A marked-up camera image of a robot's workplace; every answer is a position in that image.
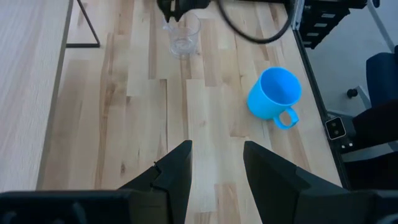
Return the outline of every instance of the black metal frame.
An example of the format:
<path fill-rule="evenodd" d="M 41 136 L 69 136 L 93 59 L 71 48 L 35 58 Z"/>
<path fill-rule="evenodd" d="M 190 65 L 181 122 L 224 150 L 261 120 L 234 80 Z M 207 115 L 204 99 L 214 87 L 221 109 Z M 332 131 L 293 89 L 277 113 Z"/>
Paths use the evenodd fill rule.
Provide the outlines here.
<path fill-rule="evenodd" d="M 312 67 L 311 67 L 310 61 L 308 59 L 307 52 L 305 51 L 305 47 L 302 43 L 300 32 L 297 30 L 293 30 L 293 34 L 296 39 L 296 43 L 298 45 L 298 51 L 300 52 L 301 58 L 303 60 L 303 65 L 304 65 L 305 71 L 307 73 L 308 80 L 310 82 L 312 93 L 314 95 L 315 103 L 317 104 L 322 123 L 323 123 L 323 125 L 325 125 L 326 121 L 329 120 L 328 113 L 325 108 L 325 105 L 323 104 L 322 96 L 320 94 L 319 87 L 317 85 L 317 81 L 313 74 Z M 341 185 L 345 189 L 351 189 L 349 180 L 347 177 L 345 165 L 343 162 L 343 158 L 340 153 L 340 146 L 334 141 L 331 141 L 329 139 L 328 139 L 328 141 L 329 141 L 329 145 L 330 145 L 331 154 L 333 155 L 333 159 L 336 164 L 337 172 L 338 172 L 338 175 L 341 180 Z"/>
<path fill-rule="evenodd" d="M 88 16 L 87 16 L 85 7 L 84 7 L 83 4 L 81 3 L 81 0 L 77 0 L 77 3 L 79 4 L 81 11 L 82 11 L 84 17 L 86 18 L 86 21 L 87 21 L 87 23 L 88 23 L 88 26 L 90 27 L 91 32 L 92 32 L 93 35 L 94 35 L 94 38 L 95 38 L 96 43 L 95 43 L 95 44 L 91 44 L 91 43 L 67 44 L 67 48 L 100 48 L 100 47 L 101 47 L 101 42 L 100 42 L 100 40 L 99 40 L 99 38 L 98 38 L 98 36 L 97 36 L 97 33 L 96 33 L 95 30 L 94 30 L 93 25 L 91 24 L 90 19 L 89 19 Z"/>

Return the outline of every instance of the robot end effector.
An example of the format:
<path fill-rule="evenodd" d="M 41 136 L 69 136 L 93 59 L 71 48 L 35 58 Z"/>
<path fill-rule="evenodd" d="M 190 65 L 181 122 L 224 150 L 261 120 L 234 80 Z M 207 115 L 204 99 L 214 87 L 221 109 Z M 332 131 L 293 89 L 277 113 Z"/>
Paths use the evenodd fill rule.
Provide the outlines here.
<path fill-rule="evenodd" d="M 172 1 L 175 1 L 175 9 L 172 11 Z M 205 9 L 211 0 L 157 0 L 159 9 L 163 12 L 165 20 L 169 22 L 174 17 L 178 22 L 181 17 L 191 9 Z"/>

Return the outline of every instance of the blue mug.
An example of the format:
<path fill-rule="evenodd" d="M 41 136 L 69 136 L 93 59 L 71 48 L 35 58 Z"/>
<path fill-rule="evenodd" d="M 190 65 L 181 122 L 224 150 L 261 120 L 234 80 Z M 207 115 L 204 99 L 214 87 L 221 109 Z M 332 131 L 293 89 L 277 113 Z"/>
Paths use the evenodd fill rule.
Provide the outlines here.
<path fill-rule="evenodd" d="M 288 70 L 271 67 L 263 71 L 248 96 L 249 110 L 258 118 L 273 119 L 281 129 L 289 129 L 298 121 L 297 113 L 291 108 L 301 97 L 299 80 Z M 280 114 L 288 112 L 292 123 L 288 126 L 280 121 Z"/>

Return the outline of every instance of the clear glass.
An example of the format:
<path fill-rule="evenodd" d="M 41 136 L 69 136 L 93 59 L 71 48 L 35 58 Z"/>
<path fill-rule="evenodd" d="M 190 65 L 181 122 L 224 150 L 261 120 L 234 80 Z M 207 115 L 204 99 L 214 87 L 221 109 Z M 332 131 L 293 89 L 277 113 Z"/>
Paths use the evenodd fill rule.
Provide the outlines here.
<path fill-rule="evenodd" d="M 170 52 L 178 59 L 187 59 L 192 53 L 195 53 L 200 31 L 199 18 L 193 12 L 187 12 L 176 22 L 174 18 L 165 25 L 169 31 Z"/>

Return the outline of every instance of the gray floor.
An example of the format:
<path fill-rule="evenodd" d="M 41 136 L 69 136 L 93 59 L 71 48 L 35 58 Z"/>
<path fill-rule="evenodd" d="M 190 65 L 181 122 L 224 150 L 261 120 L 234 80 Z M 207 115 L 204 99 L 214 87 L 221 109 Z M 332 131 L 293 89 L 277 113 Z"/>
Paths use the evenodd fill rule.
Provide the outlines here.
<path fill-rule="evenodd" d="M 361 85 L 367 91 L 366 60 L 379 52 L 390 51 L 368 8 L 350 11 L 350 15 L 314 50 L 307 49 L 307 53 L 326 108 L 357 115 L 365 108 L 359 97 L 346 97 L 347 89 Z M 343 158 L 354 161 L 388 152 L 390 147 L 383 145 L 352 152 Z"/>

